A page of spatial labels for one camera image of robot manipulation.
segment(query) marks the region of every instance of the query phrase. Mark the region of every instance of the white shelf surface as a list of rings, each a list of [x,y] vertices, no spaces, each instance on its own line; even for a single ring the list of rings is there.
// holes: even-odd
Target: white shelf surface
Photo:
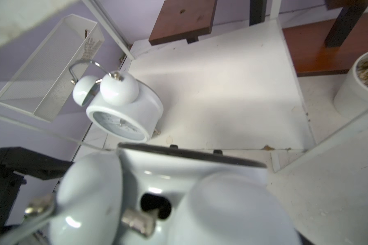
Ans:
[[[164,106],[157,124],[161,134],[149,144],[187,149],[314,146],[278,21],[180,44],[134,53],[137,59],[129,68]],[[108,136],[107,147],[117,143]]]

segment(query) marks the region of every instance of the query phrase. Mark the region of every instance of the white plant pot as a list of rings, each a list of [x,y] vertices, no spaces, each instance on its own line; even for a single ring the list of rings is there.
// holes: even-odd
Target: white plant pot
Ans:
[[[368,58],[368,52],[360,56],[348,72],[334,98],[334,106],[346,118],[353,119],[368,109],[368,87],[364,85],[357,75],[357,64]]]

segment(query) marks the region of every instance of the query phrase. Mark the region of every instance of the alarm clock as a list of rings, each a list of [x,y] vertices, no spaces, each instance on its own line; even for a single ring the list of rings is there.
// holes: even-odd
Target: alarm clock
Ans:
[[[80,60],[70,66],[74,77],[72,83],[75,84],[74,101],[84,106],[92,100],[86,109],[88,118],[123,141],[149,141],[164,111],[158,95],[128,72],[106,72],[103,69],[107,74],[102,79],[84,76],[77,80],[72,67],[79,63],[98,63]]]

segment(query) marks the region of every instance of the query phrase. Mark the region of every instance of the white metal basket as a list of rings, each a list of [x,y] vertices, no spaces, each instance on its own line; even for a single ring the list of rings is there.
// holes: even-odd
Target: white metal basket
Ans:
[[[0,91],[0,104],[53,121],[74,87],[68,67],[92,59],[104,40],[97,22],[74,14],[62,18]],[[81,64],[73,71],[80,78],[87,67]]]

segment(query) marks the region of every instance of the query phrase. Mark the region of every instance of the wooden shelf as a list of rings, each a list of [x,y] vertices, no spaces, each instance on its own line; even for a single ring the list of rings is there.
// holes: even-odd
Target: wooden shelf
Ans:
[[[284,28],[297,76],[344,74],[356,59],[368,52],[368,13],[364,13],[342,46],[326,48],[335,19]]]

